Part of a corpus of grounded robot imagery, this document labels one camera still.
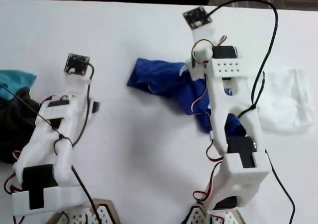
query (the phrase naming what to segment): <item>black circuit board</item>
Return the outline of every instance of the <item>black circuit board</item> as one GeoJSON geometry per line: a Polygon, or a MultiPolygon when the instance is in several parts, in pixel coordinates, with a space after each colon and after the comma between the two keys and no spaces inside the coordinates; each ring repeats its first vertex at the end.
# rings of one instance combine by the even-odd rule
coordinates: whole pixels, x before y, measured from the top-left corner
{"type": "Polygon", "coordinates": [[[199,6],[193,10],[183,13],[182,15],[187,21],[191,30],[212,22],[212,19],[207,16],[208,14],[203,6],[199,6]]]}
{"type": "Polygon", "coordinates": [[[69,54],[68,60],[66,61],[64,72],[67,74],[86,75],[87,63],[89,63],[90,57],[69,54]]]}

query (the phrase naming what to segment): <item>black wire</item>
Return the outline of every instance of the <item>black wire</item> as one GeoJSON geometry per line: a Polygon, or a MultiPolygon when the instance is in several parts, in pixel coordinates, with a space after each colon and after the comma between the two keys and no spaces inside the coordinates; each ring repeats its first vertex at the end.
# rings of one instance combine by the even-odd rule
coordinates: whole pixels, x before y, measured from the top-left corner
{"type": "Polygon", "coordinates": [[[61,211],[61,213],[66,217],[66,219],[68,220],[68,224],[70,223],[70,218],[69,215],[66,214],[66,212],[61,211]]]}
{"type": "MultiPolygon", "coordinates": [[[[263,92],[263,89],[264,89],[264,85],[265,85],[265,74],[263,73],[263,81],[262,81],[262,85],[261,85],[261,88],[260,88],[260,91],[257,95],[257,98],[256,98],[256,101],[254,102],[254,96],[255,96],[255,90],[256,90],[256,85],[257,85],[257,82],[259,80],[259,77],[261,75],[261,73],[263,72],[263,68],[265,66],[265,63],[272,51],[272,48],[273,48],[273,44],[274,44],[274,40],[275,40],[275,37],[276,37],[276,32],[277,32],[277,28],[278,28],[278,13],[277,13],[277,9],[276,7],[270,3],[270,2],[267,2],[267,1],[264,1],[264,0],[231,0],[231,1],[228,1],[226,3],[223,3],[221,5],[219,5],[218,7],[216,7],[213,11],[211,11],[210,13],[207,14],[207,17],[209,17],[210,15],[212,15],[215,11],[217,11],[218,9],[228,5],[228,4],[232,4],[232,3],[236,3],[236,2],[241,2],[241,1],[253,1],[253,2],[258,2],[258,3],[262,3],[262,4],[266,4],[266,5],[269,5],[273,11],[274,11],[274,14],[275,14],[275,25],[274,25],[274,31],[273,31],[273,35],[272,35],[272,38],[271,38],[271,41],[270,41],[270,44],[269,44],[269,47],[268,47],[268,51],[264,57],[264,60],[261,64],[261,66],[259,67],[259,70],[258,70],[258,73],[256,75],[256,78],[255,78],[255,81],[254,81],[254,84],[253,84],[253,88],[252,88],[252,91],[251,91],[251,102],[252,102],[252,105],[247,108],[246,110],[242,111],[238,117],[240,118],[242,115],[244,115],[246,112],[250,111],[250,110],[253,110],[256,108],[256,105],[259,101],[259,98],[263,92]]],[[[279,185],[281,186],[281,188],[283,189],[284,193],[286,194],[286,196],[288,197],[289,201],[291,202],[292,206],[293,206],[293,211],[292,211],[292,215],[290,217],[290,220],[289,220],[289,224],[291,224],[293,222],[293,218],[294,218],[294,214],[295,214],[295,211],[296,211],[296,207],[295,207],[295,203],[293,201],[293,199],[291,198],[291,196],[288,194],[287,190],[285,189],[284,185],[282,184],[282,182],[280,181],[275,169],[274,169],[274,166],[270,160],[270,157],[269,157],[269,154],[267,152],[267,150],[265,150],[265,152],[267,153],[268,155],[268,159],[269,159],[269,162],[270,162],[270,165],[272,167],[272,171],[273,171],[273,174],[277,180],[277,182],[279,183],[279,185]]]]}
{"type": "MultiPolygon", "coordinates": [[[[89,77],[89,79],[92,80],[92,78],[94,76],[95,69],[94,69],[94,66],[92,64],[87,64],[87,65],[89,65],[91,67],[91,69],[92,69],[91,75],[89,77]]],[[[87,87],[87,111],[86,111],[85,121],[84,121],[83,128],[80,131],[80,134],[79,134],[78,138],[73,143],[73,146],[75,146],[80,141],[80,139],[81,139],[81,137],[82,137],[82,135],[84,133],[84,130],[86,128],[86,125],[87,125],[88,116],[89,116],[89,109],[90,109],[90,98],[89,98],[89,95],[90,95],[90,84],[87,87]]]]}
{"type": "Polygon", "coordinates": [[[258,92],[258,95],[257,95],[257,98],[254,102],[254,104],[252,104],[250,107],[248,107],[246,110],[243,110],[239,115],[238,115],[238,118],[241,118],[242,115],[244,115],[245,113],[251,111],[251,110],[254,110],[256,108],[256,105],[258,104],[258,100],[264,90],[264,87],[265,87],[265,72],[263,72],[263,79],[262,79],[262,84],[261,84],[261,87],[259,89],[259,92],[258,92]]]}
{"type": "Polygon", "coordinates": [[[270,166],[272,167],[272,171],[273,171],[273,174],[274,174],[274,176],[275,176],[277,182],[279,183],[279,185],[280,185],[281,188],[283,189],[283,191],[284,191],[284,193],[286,194],[286,196],[287,196],[287,198],[289,199],[289,201],[292,203],[293,211],[292,211],[292,215],[291,215],[290,220],[289,220],[289,224],[292,224],[293,218],[294,218],[294,215],[295,215],[295,211],[296,211],[295,203],[294,203],[292,197],[288,194],[286,188],[284,187],[284,185],[283,185],[282,182],[280,181],[279,177],[277,176],[277,173],[276,173],[276,171],[275,171],[275,169],[274,169],[274,166],[273,166],[273,164],[272,164],[272,161],[270,160],[270,157],[269,157],[269,154],[268,154],[267,150],[265,150],[265,153],[266,153],[267,156],[268,156],[268,159],[269,159],[269,162],[270,162],[270,166]]]}
{"type": "Polygon", "coordinates": [[[97,218],[97,221],[99,224],[102,224],[101,222],[101,219],[99,218],[99,215],[98,215],[98,212],[97,212],[97,209],[95,207],[95,204],[93,202],[93,199],[91,198],[90,194],[88,193],[85,185],[83,184],[83,182],[81,181],[80,177],[79,177],[79,174],[76,172],[76,169],[74,168],[74,166],[72,165],[72,171],[73,171],[73,174],[75,175],[76,179],[78,180],[80,186],[82,187],[83,191],[85,192],[86,196],[88,197],[88,200],[91,204],[91,207],[93,208],[93,211],[96,215],[96,218],[97,218]]]}
{"type": "Polygon", "coordinates": [[[7,92],[9,92],[10,94],[12,94],[15,98],[17,98],[20,102],[22,102],[22,104],[24,104],[25,106],[27,106],[34,114],[36,114],[37,116],[41,117],[43,119],[43,121],[45,121],[46,123],[48,123],[52,129],[54,131],[56,131],[59,135],[61,135],[61,133],[54,127],[52,126],[52,124],[45,119],[43,116],[41,116],[36,110],[34,110],[31,106],[29,106],[29,104],[27,104],[25,101],[23,101],[20,97],[18,97],[17,95],[15,95],[12,91],[10,91],[8,88],[6,88],[5,86],[2,86],[0,84],[0,87],[3,88],[4,90],[6,90],[7,92]]]}
{"type": "MultiPolygon", "coordinates": [[[[269,47],[268,47],[268,51],[264,57],[264,60],[261,64],[261,66],[259,67],[259,70],[258,70],[258,73],[256,75],[256,78],[255,78],[255,81],[254,81],[254,84],[253,84],[253,88],[252,88],[252,91],[251,91],[251,101],[252,101],[252,105],[247,108],[246,110],[244,110],[243,112],[241,112],[241,116],[243,114],[245,114],[246,112],[248,111],[251,111],[253,109],[256,108],[256,102],[254,102],[254,96],[255,96],[255,90],[256,90],[256,85],[257,85],[257,82],[259,80],[259,77],[261,75],[261,73],[263,72],[263,68],[265,66],[265,63],[272,51],[272,48],[273,48],[273,44],[274,44],[274,40],[275,40],[275,37],[276,37],[276,32],[277,32],[277,28],[278,28],[278,13],[277,13],[277,9],[276,7],[271,3],[271,2],[268,2],[268,1],[265,1],[265,0],[230,0],[228,2],[225,2],[221,5],[219,5],[218,7],[216,7],[214,10],[212,10],[210,13],[207,14],[207,17],[211,16],[215,11],[217,11],[218,9],[226,6],[226,5],[229,5],[229,4],[233,4],[233,3],[236,3],[236,2],[242,2],[242,1],[253,1],[253,2],[257,2],[257,3],[262,3],[262,4],[266,4],[266,5],[269,5],[273,11],[274,11],[274,14],[275,14],[275,25],[274,25],[274,30],[273,30],[273,35],[272,35],[272,38],[271,38],[271,41],[270,41],[270,44],[269,44],[269,47]]],[[[256,99],[257,101],[259,100],[259,97],[260,97],[261,93],[259,92],[258,94],[258,99],[256,99]]]]}

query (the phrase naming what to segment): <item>wire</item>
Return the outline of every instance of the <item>wire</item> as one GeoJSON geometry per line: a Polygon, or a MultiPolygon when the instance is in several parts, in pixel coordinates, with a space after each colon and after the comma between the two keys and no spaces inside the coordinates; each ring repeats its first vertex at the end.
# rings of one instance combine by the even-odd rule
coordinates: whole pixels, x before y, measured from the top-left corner
{"type": "Polygon", "coordinates": [[[209,42],[209,43],[212,45],[212,47],[214,47],[213,43],[212,43],[210,40],[208,40],[208,39],[200,39],[200,40],[198,40],[198,41],[195,42],[194,45],[192,46],[192,49],[191,49],[191,59],[193,59],[197,64],[205,65],[208,61],[199,62],[199,61],[197,61],[197,59],[196,59],[196,57],[195,57],[195,55],[194,55],[194,48],[195,48],[200,42],[202,42],[202,41],[207,41],[207,42],[209,42]]]}
{"type": "Polygon", "coordinates": [[[12,175],[10,175],[9,178],[6,179],[6,181],[4,182],[4,185],[3,185],[3,188],[4,188],[5,192],[8,193],[9,195],[11,195],[12,192],[8,191],[7,188],[6,188],[6,186],[7,186],[8,182],[9,182],[11,179],[13,179],[14,177],[15,177],[15,173],[13,173],[12,175]]]}
{"type": "Polygon", "coordinates": [[[14,224],[22,224],[22,223],[23,223],[24,218],[25,218],[25,216],[23,216],[23,217],[21,218],[21,220],[19,221],[19,223],[17,223],[17,222],[16,222],[16,218],[15,218],[15,216],[13,216],[13,223],[14,223],[14,224]]]}
{"type": "Polygon", "coordinates": [[[0,87],[3,88],[4,90],[6,90],[7,92],[9,92],[10,94],[12,94],[15,98],[17,98],[20,102],[22,102],[25,106],[27,106],[34,114],[36,114],[37,116],[41,117],[43,121],[45,121],[46,123],[48,123],[52,129],[57,132],[59,135],[61,135],[61,133],[54,127],[51,125],[51,123],[46,120],[43,116],[41,116],[36,110],[34,110],[31,106],[29,106],[25,101],[23,101],[20,97],[18,97],[17,95],[15,95],[12,91],[10,91],[9,89],[7,89],[5,86],[2,86],[0,84],[0,87]]]}
{"type": "Polygon", "coordinates": [[[76,169],[74,168],[73,165],[72,165],[72,171],[73,171],[73,174],[75,175],[76,179],[78,180],[80,186],[82,187],[83,191],[85,192],[86,196],[88,197],[88,200],[89,200],[89,202],[91,204],[91,207],[93,208],[93,211],[94,211],[94,213],[96,215],[98,223],[102,224],[102,222],[100,220],[100,217],[99,217],[99,214],[97,212],[97,209],[95,207],[95,204],[93,202],[93,199],[91,198],[90,194],[88,193],[86,187],[84,186],[83,182],[81,181],[81,179],[80,179],[80,177],[79,177],[79,175],[78,175],[78,173],[77,173],[77,171],[76,171],[76,169]]]}
{"type": "Polygon", "coordinates": [[[256,105],[258,103],[258,100],[264,90],[264,87],[265,87],[265,72],[263,72],[263,79],[262,79],[262,84],[261,84],[261,87],[259,89],[259,92],[258,92],[258,95],[257,95],[257,98],[256,98],[256,101],[250,106],[248,107],[246,110],[243,110],[239,115],[238,115],[238,118],[241,118],[242,115],[244,115],[245,113],[251,111],[251,110],[254,110],[256,108],[256,105]]]}
{"type": "MultiPolygon", "coordinates": [[[[92,69],[92,72],[91,72],[91,75],[89,77],[90,80],[93,79],[93,76],[94,76],[94,72],[95,72],[95,69],[94,69],[94,66],[92,64],[87,64],[91,67],[92,69]]],[[[89,95],[90,95],[90,84],[88,85],[87,87],[87,111],[86,111],[86,116],[85,116],[85,121],[84,121],[84,125],[83,125],[83,128],[82,130],[80,131],[80,134],[78,136],[78,138],[76,139],[76,141],[73,143],[73,146],[75,146],[81,139],[83,133],[84,133],[84,130],[86,128],[86,125],[87,125],[87,121],[88,121],[88,115],[89,115],[89,109],[90,109],[90,98],[89,98],[89,95]]]]}
{"type": "Polygon", "coordinates": [[[223,35],[223,36],[220,38],[220,40],[219,40],[217,46],[221,46],[221,45],[226,41],[227,38],[228,38],[228,37],[227,37],[226,35],[223,35]]]}
{"type": "Polygon", "coordinates": [[[286,188],[284,187],[284,185],[282,184],[282,182],[280,181],[275,169],[274,169],[274,166],[272,164],[272,161],[269,157],[269,154],[267,152],[267,150],[265,150],[265,153],[267,154],[268,156],[268,159],[269,159],[269,162],[270,162],[270,166],[272,167],[272,171],[273,171],[273,174],[278,182],[278,184],[280,185],[280,187],[283,189],[284,193],[286,194],[287,198],[289,199],[289,201],[291,202],[292,206],[293,206],[293,211],[292,211],[292,215],[290,216],[290,220],[289,220],[289,224],[292,224],[293,222],[293,219],[294,219],[294,215],[295,215],[295,211],[296,211],[296,206],[295,206],[295,203],[292,199],[292,197],[289,195],[289,193],[287,192],[286,188]]]}
{"type": "Polygon", "coordinates": [[[222,223],[221,223],[221,224],[224,224],[224,223],[225,223],[225,219],[224,219],[223,217],[217,216],[217,215],[214,215],[214,214],[211,214],[211,216],[214,217],[214,218],[219,218],[219,219],[221,219],[221,220],[222,220],[222,223]]]}
{"type": "Polygon", "coordinates": [[[61,211],[61,213],[66,217],[66,219],[68,220],[68,224],[70,223],[70,217],[69,215],[66,214],[66,212],[61,211]]]}
{"type": "Polygon", "coordinates": [[[204,79],[205,79],[205,81],[204,81],[204,89],[203,89],[202,93],[191,103],[191,112],[192,113],[194,113],[193,107],[194,107],[195,103],[197,103],[204,96],[204,94],[207,91],[207,82],[206,82],[206,75],[205,74],[204,74],[204,79]]]}
{"type": "Polygon", "coordinates": [[[207,156],[207,158],[209,159],[209,161],[212,161],[212,162],[219,162],[221,160],[223,160],[223,157],[220,157],[220,158],[211,158],[209,155],[208,155],[208,152],[209,152],[209,149],[212,147],[213,145],[213,141],[211,141],[211,144],[209,145],[209,147],[207,147],[206,151],[205,151],[205,154],[207,156]]]}
{"type": "Polygon", "coordinates": [[[207,191],[207,192],[204,192],[204,191],[194,191],[194,192],[192,193],[193,198],[194,198],[198,203],[204,202],[204,201],[206,201],[206,200],[210,197],[210,195],[211,195],[211,193],[212,193],[212,181],[213,181],[214,171],[215,171],[216,167],[217,167],[218,165],[220,165],[221,163],[222,163],[222,162],[218,162],[218,163],[216,163],[216,164],[214,165],[214,168],[213,168],[213,170],[212,170],[212,172],[211,172],[211,176],[210,176],[210,182],[209,182],[209,186],[208,186],[208,191],[207,191]],[[196,198],[196,197],[195,197],[195,194],[196,194],[196,193],[203,194],[203,195],[205,195],[205,196],[202,197],[202,198],[196,198]]]}
{"type": "Polygon", "coordinates": [[[43,102],[48,101],[48,100],[51,100],[54,96],[57,96],[57,95],[51,95],[51,96],[48,96],[48,97],[44,98],[44,99],[39,103],[39,106],[41,106],[43,102]]]}
{"type": "MultiPolygon", "coordinates": [[[[273,9],[274,14],[275,14],[275,24],[274,24],[273,35],[272,35],[272,38],[271,38],[271,41],[270,41],[270,44],[269,44],[269,47],[268,47],[268,51],[267,51],[267,53],[266,53],[266,55],[265,55],[265,57],[263,59],[262,64],[259,67],[259,70],[257,72],[256,78],[255,78],[255,81],[254,81],[254,84],[253,84],[253,87],[252,87],[252,91],[251,91],[252,105],[249,108],[247,108],[246,110],[244,110],[243,112],[241,112],[241,116],[243,114],[245,114],[246,112],[248,112],[250,110],[254,110],[256,108],[257,102],[254,102],[256,85],[257,85],[257,82],[259,80],[260,75],[263,72],[263,68],[264,68],[264,66],[266,64],[266,61],[267,61],[267,59],[268,59],[268,57],[269,57],[269,55],[270,55],[270,53],[272,51],[273,44],[274,44],[275,37],[276,37],[277,28],[278,28],[278,13],[277,13],[277,9],[272,3],[268,2],[268,1],[265,1],[265,0],[230,0],[228,2],[225,2],[225,3],[221,4],[221,5],[219,5],[218,7],[216,7],[214,10],[212,10],[210,13],[208,13],[206,17],[211,16],[214,12],[216,12],[217,10],[219,10],[220,8],[222,8],[222,7],[226,6],[226,5],[229,5],[229,4],[232,4],[232,3],[237,3],[237,2],[242,2],[242,1],[252,1],[252,2],[257,2],[257,3],[262,3],[262,4],[269,5],[273,9]]],[[[261,91],[258,93],[258,96],[257,96],[258,99],[256,99],[257,101],[259,100],[260,95],[261,95],[261,91]]]]}
{"type": "Polygon", "coordinates": [[[13,157],[14,157],[16,160],[18,160],[20,154],[21,154],[21,151],[19,151],[19,150],[15,150],[15,151],[12,152],[12,155],[13,155],[13,157]]]}

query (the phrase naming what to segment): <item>black cloth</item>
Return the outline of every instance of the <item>black cloth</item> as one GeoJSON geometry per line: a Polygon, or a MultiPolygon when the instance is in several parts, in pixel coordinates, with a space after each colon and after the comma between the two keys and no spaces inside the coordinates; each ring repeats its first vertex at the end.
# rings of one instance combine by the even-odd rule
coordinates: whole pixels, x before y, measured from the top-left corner
{"type": "MultiPolygon", "coordinates": [[[[25,103],[36,112],[39,104],[29,95],[30,89],[24,87],[16,92],[25,103]]],[[[0,161],[14,163],[12,152],[22,150],[29,142],[35,128],[36,114],[16,97],[7,101],[0,99],[0,161]]]]}

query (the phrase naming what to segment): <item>red wire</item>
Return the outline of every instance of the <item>red wire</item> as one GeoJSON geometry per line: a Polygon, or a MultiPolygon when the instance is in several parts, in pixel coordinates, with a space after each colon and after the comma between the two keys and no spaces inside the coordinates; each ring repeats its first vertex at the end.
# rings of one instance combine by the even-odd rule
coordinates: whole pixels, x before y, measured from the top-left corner
{"type": "Polygon", "coordinates": [[[51,99],[53,98],[53,96],[57,96],[57,95],[52,95],[52,96],[48,96],[48,97],[44,98],[44,99],[39,103],[39,105],[42,105],[42,103],[45,102],[45,101],[51,100],[51,99]]]}
{"type": "Polygon", "coordinates": [[[204,192],[204,191],[199,191],[199,190],[197,190],[197,191],[194,191],[193,193],[192,193],[192,196],[193,196],[193,198],[197,201],[197,202],[204,202],[204,201],[206,201],[208,198],[209,198],[209,196],[211,195],[211,193],[212,193],[212,181],[213,181],[213,174],[214,174],[214,171],[215,171],[215,169],[216,169],[216,167],[218,166],[218,165],[220,165],[222,162],[218,162],[218,163],[216,163],[216,165],[214,166],[214,168],[213,168],[213,170],[212,170],[212,172],[211,172],[211,176],[210,176],[210,182],[209,182],[209,187],[208,187],[208,191],[207,192],[204,192]],[[203,195],[205,195],[203,198],[196,198],[195,197],[195,194],[196,193],[200,193],[200,194],[203,194],[203,195]]]}
{"type": "Polygon", "coordinates": [[[223,217],[220,217],[220,216],[217,216],[217,215],[211,215],[211,216],[213,216],[214,218],[219,218],[219,219],[221,219],[222,220],[222,223],[221,224],[224,224],[225,223],[225,219],[223,218],[223,217]]]}
{"type": "Polygon", "coordinates": [[[4,182],[3,188],[4,188],[5,192],[8,193],[9,195],[11,195],[12,192],[8,191],[7,188],[6,188],[6,186],[7,186],[8,182],[9,182],[11,179],[13,179],[14,177],[15,177],[15,173],[13,173],[12,175],[10,175],[10,177],[7,178],[6,181],[4,182]]]}
{"type": "Polygon", "coordinates": [[[213,145],[213,140],[212,140],[211,144],[209,145],[209,147],[207,147],[207,149],[205,151],[205,154],[206,154],[207,158],[210,161],[212,161],[212,162],[219,162],[219,161],[223,160],[223,157],[220,157],[220,158],[211,158],[211,157],[209,157],[208,152],[209,152],[209,149],[212,147],[212,145],[213,145]]]}
{"type": "MultiPolygon", "coordinates": [[[[25,216],[23,216],[23,217],[21,218],[21,220],[19,221],[18,224],[22,224],[24,218],[25,218],[25,216]]],[[[13,223],[14,223],[14,224],[17,224],[17,223],[16,223],[16,218],[15,218],[15,216],[13,216],[13,223]]]]}

